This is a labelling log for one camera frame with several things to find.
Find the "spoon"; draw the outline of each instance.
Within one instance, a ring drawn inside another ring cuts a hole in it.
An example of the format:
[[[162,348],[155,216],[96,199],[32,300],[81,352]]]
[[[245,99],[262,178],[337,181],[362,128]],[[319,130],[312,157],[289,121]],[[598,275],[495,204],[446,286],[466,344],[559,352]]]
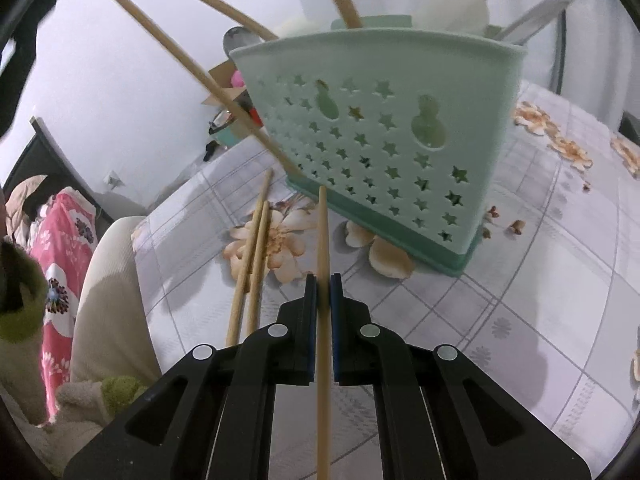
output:
[[[225,32],[225,37],[222,38],[222,50],[225,51],[226,56],[231,59],[229,53],[241,46],[251,46],[261,43],[262,39],[257,34],[252,33],[246,27],[231,27]]]
[[[498,32],[492,39],[516,45],[524,45],[527,41],[551,23],[558,14],[570,6],[575,0],[542,0],[535,7],[525,12],[519,19]]]

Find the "table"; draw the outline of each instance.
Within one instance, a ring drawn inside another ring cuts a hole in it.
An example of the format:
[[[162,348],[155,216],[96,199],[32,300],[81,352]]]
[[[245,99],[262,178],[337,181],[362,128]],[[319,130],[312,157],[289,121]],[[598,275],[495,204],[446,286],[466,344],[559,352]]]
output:
[[[458,346],[573,447],[594,476],[618,452],[638,414],[631,373],[639,346],[640,182],[610,148],[611,133],[580,108],[523,82],[520,100],[547,111],[593,159],[590,192],[546,136],[509,128],[488,195],[500,217],[463,276],[417,264],[405,280],[376,273],[368,247],[344,242],[330,212],[331,269],[375,322],[425,348]],[[222,249],[274,167],[269,200],[291,195],[282,170],[244,140],[196,174],[140,225],[134,240],[146,318],[162,371],[200,343],[220,348],[234,291]],[[522,235],[507,227],[526,222]],[[315,269],[315,230],[302,232],[302,270]],[[264,282],[260,324],[302,295],[303,280]],[[334,388],[335,479],[382,478],[372,390]],[[314,476],[315,391],[278,387],[270,478]]]

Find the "star-shaped hole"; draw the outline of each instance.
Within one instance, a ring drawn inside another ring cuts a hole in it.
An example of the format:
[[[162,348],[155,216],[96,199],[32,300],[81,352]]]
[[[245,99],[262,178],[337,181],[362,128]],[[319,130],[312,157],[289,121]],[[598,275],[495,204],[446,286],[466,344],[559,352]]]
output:
[[[356,134],[355,136],[356,142],[359,142],[361,146],[366,146],[368,144],[367,137],[364,134]]]
[[[392,168],[391,166],[387,166],[385,173],[388,174],[391,178],[400,178],[400,174],[398,173],[398,168]]]
[[[391,91],[391,88],[389,88],[389,81],[378,81],[378,84],[374,92],[376,94],[380,94],[383,99],[387,99],[388,97],[395,95]]]
[[[453,216],[452,214],[444,213],[444,215],[442,216],[442,218],[444,219],[444,221],[445,221],[448,225],[458,225],[458,224],[456,223],[456,220],[458,219],[458,217]]]
[[[456,179],[456,183],[460,184],[460,182],[469,182],[466,179],[466,170],[460,170],[457,167],[453,167],[453,171],[451,172],[451,176]]]
[[[392,114],[380,114],[380,120],[378,120],[378,122],[382,124],[387,131],[389,131],[391,128],[396,127]]]
[[[396,145],[392,142],[385,142],[385,145],[382,147],[382,150],[387,152],[389,156],[394,156],[398,154],[398,150],[396,150]]]
[[[420,164],[420,167],[423,169],[426,168],[427,166],[431,167],[429,163],[429,155],[423,155],[422,153],[418,153],[415,156],[414,161]]]
[[[356,121],[361,121],[364,119],[364,116],[362,115],[359,106],[350,106],[349,115],[354,119],[356,119]]]
[[[425,178],[418,178],[414,184],[416,186],[418,186],[420,188],[420,191],[427,191],[429,190],[429,181],[426,180]]]
[[[345,79],[340,88],[342,88],[343,90],[348,90],[351,93],[355,92],[358,89],[356,83],[353,82],[353,77]]]
[[[449,194],[445,198],[449,200],[452,205],[462,205],[462,197],[456,195],[453,191],[449,191]]]

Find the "utensil holder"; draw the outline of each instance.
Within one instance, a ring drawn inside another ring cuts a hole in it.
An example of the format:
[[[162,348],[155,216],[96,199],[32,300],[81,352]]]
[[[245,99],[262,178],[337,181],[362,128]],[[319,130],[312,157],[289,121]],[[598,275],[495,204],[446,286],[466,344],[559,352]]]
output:
[[[231,57],[270,136],[332,209],[447,274],[478,241],[523,47],[408,28],[334,30]]]

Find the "pink floral fabric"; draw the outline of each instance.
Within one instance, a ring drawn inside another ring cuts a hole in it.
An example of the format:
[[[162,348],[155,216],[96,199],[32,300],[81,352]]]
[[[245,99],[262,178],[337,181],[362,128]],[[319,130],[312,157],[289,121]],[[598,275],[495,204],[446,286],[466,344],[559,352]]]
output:
[[[40,362],[49,417],[57,411],[56,389],[69,380],[78,299],[96,243],[95,208],[77,191],[63,189],[31,248],[49,282]]]

